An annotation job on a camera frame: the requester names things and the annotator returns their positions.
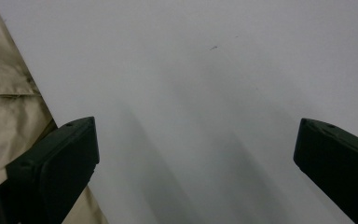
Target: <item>white table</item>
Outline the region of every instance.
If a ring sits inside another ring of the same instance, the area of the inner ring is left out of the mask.
[[[94,116],[110,223],[351,223],[293,163],[358,135],[358,1],[0,0],[59,125]]]

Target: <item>beige cloth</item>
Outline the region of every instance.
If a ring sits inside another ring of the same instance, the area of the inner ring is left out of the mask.
[[[0,184],[5,166],[56,128],[19,51],[0,17]],[[107,223],[85,188],[63,223]]]

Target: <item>white surface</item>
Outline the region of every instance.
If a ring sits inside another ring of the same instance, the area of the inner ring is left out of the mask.
[[[95,116],[110,223],[351,223],[293,163],[301,118],[358,135],[358,1],[9,1],[59,125]]]

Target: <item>beige fabric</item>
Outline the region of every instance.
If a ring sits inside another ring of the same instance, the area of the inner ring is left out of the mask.
[[[5,166],[55,128],[20,53],[0,18],[0,184]],[[107,223],[89,188],[63,223]]]

